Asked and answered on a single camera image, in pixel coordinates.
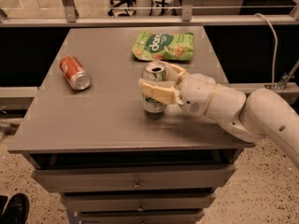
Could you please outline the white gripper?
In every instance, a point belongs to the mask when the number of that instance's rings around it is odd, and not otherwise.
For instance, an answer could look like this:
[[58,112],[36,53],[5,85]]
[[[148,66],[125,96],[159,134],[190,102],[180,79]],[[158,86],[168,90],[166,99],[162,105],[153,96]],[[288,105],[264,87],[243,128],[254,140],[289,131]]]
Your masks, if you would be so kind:
[[202,74],[191,74],[179,65],[163,62],[167,81],[138,80],[143,94],[165,105],[180,105],[189,115],[202,116],[217,86],[212,77]]

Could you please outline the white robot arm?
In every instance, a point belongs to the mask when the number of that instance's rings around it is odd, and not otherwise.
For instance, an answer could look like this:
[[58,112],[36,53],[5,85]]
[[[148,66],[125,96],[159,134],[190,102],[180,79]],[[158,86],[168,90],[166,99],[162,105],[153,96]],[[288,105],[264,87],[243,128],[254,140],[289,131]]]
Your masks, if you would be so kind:
[[149,63],[138,86],[160,103],[215,120],[224,131],[245,142],[270,138],[299,168],[299,116],[276,92],[258,89],[246,95],[212,77],[190,74],[163,61]]

